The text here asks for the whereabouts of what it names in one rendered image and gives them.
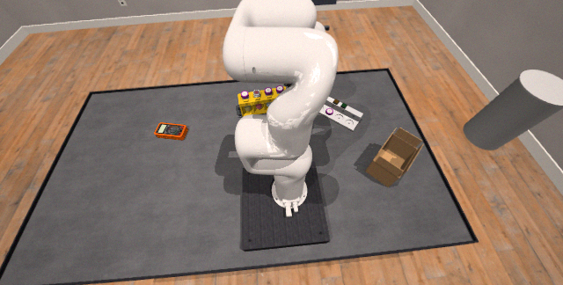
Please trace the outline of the brown cardboard box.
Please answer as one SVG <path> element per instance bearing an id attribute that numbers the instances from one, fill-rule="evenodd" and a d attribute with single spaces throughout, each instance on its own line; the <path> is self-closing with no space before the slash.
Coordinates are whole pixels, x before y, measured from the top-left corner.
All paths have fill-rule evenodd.
<path id="1" fill-rule="evenodd" d="M 395 135 L 391 134 L 365 172 L 389 187 L 408 171 L 424 144 L 415 148 L 421 142 L 418 137 L 399 128 Z"/>

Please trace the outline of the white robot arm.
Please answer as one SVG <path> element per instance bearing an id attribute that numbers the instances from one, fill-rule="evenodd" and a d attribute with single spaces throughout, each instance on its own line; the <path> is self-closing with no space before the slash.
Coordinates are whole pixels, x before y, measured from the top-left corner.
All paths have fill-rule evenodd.
<path id="1" fill-rule="evenodd" d="M 274 175 L 272 195 L 286 217 L 307 195 L 312 124 L 333 88 L 338 60 L 337 43 L 311 0 L 242 0 L 224 39 L 223 65 L 234 80 L 292 84 L 267 114 L 246 115 L 235 130 L 242 164 L 249 173 Z"/>

